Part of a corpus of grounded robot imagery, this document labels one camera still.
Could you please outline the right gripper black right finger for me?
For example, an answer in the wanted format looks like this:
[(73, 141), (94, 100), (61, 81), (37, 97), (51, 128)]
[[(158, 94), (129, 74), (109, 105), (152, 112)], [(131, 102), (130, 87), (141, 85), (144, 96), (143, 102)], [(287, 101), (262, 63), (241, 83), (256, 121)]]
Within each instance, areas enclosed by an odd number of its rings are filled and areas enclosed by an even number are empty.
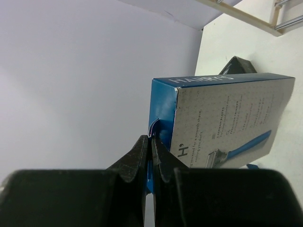
[(268, 169), (188, 168), (152, 138), (157, 227), (300, 227), (286, 178)]

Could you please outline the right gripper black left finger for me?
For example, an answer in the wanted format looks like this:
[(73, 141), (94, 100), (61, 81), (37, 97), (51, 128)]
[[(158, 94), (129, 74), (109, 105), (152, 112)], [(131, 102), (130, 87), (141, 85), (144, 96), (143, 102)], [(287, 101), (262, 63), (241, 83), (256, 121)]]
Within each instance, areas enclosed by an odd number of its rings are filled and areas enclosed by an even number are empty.
[(0, 186), (3, 227), (142, 227), (149, 139), (105, 170), (28, 169)]

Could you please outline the grey Harry's box blue razor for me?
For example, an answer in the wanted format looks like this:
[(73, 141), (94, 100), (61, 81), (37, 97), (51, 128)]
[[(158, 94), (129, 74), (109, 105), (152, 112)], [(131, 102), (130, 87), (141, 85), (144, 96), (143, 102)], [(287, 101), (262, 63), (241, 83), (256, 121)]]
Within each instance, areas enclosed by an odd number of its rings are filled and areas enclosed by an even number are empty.
[(240, 168), (268, 155), (295, 78), (273, 73), (154, 78), (149, 134), (190, 168)]

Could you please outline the green black Gillette Labs box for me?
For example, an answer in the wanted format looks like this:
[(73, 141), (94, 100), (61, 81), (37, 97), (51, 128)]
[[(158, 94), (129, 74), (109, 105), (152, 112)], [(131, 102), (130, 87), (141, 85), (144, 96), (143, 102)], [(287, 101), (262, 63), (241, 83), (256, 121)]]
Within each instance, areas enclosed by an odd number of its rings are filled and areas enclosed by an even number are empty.
[(219, 75), (257, 73), (249, 60), (233, 56)]

